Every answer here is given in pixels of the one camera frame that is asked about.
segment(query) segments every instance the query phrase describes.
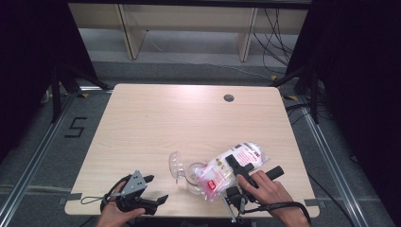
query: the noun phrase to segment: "wooden table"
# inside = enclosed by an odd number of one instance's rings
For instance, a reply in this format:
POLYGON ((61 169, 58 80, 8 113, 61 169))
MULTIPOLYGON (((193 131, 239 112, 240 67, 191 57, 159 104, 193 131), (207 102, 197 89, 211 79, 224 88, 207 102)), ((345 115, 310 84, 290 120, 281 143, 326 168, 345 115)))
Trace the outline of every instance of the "wooden table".
MULTIPOLYGON (((176 184, 168 165, 179 151, 183 162, 209 161, 242 142, 255 142, 270 157, 261 168, 281 166, 278 178, 296 201, 314 200, 305 166, 276 88, 210 85, 119 84, 97 128, 72 194, 102 197, 122 177, 138 169, 154 175, 142 194, 156 200, 168 194, 155 217, 229 218, 221 199, 205 201, 176 184), (226 101, 231 95, 234 101, 226 101)), ((308 206, 311 217, 318 206, 308 206)), ((69 201, 70 215, 99 215, 99 201, 69 201)), ((268 212, 244 217, 268 217, 268 212)))

